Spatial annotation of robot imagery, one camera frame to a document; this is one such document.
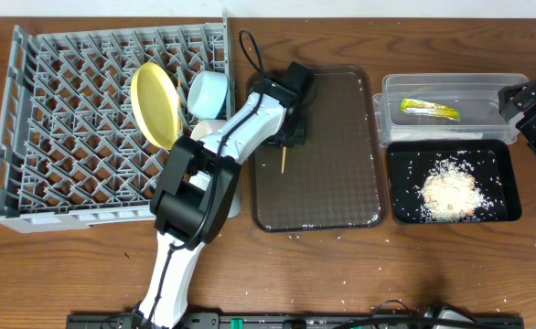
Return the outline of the light blue bowl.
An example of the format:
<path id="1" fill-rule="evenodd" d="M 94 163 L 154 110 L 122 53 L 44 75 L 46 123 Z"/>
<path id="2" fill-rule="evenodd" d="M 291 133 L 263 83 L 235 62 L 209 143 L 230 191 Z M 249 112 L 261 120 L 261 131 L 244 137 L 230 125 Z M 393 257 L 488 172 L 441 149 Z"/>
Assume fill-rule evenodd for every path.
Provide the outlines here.
<path id="1" fill-rule="evenodd" d="M 194 78 L 188 93 L 188 112 L 200 120 L 215 120 L 225 108 L 228 77 L 203 70 Z"/>

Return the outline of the pink white bowl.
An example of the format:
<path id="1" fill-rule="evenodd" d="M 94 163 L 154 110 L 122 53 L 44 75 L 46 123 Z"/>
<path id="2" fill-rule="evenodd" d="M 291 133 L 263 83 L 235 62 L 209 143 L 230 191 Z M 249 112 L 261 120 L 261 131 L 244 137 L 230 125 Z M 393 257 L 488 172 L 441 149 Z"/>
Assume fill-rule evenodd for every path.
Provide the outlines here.
<path id="1" fill-rule="evenodd" d="M 199 140 L 211 133 L 216 132 L 225 123 L 225 120 L 201 120 L 193 128 L 190 137 L 193 140 Z"/>

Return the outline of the yellow green wrapper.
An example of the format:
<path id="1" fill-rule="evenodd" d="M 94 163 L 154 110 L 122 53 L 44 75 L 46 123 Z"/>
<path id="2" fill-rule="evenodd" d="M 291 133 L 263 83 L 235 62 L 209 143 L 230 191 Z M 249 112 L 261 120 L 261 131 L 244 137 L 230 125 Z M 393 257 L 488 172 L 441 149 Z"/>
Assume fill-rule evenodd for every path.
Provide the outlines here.
<path id="1" fill-rule="evenodd" d="M 460 121 L 460 111 L 443 104 L 415 99 L 402 99 L 400 111 L 406 114 Z"/>

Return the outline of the yellow plate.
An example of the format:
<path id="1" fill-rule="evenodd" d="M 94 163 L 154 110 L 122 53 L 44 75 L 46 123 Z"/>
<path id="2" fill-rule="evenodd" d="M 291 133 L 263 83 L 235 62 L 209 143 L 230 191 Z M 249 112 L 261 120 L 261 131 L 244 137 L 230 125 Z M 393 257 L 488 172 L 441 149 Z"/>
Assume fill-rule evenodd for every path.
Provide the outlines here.
<path id="1" fill-rule="evenodd" d="M 169 75 L 147 62 L 132 76 L 130 99 L 133 116 L 146 140 L 160 149 L 170 149 L 177 135 L 177 92 Z"/>

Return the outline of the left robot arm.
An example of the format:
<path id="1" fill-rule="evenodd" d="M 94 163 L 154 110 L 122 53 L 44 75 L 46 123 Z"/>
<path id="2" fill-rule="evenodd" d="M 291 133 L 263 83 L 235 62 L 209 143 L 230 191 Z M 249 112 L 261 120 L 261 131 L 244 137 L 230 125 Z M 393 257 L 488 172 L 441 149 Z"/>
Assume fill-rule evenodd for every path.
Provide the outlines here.
<path id="1" fill-rule="evenodd" d="M 148 292 L 134 308 L 134 328 L 172 328 L 181 320 L 199 255 L 229 216 L 242 163 L 263 143 L 304 141 L 300 110 L 314 79 L 310 68 L 292 62 L 279 79 L 261 77 L 216 132 L 173 143 L 150 200 L 158 247 Z"/>

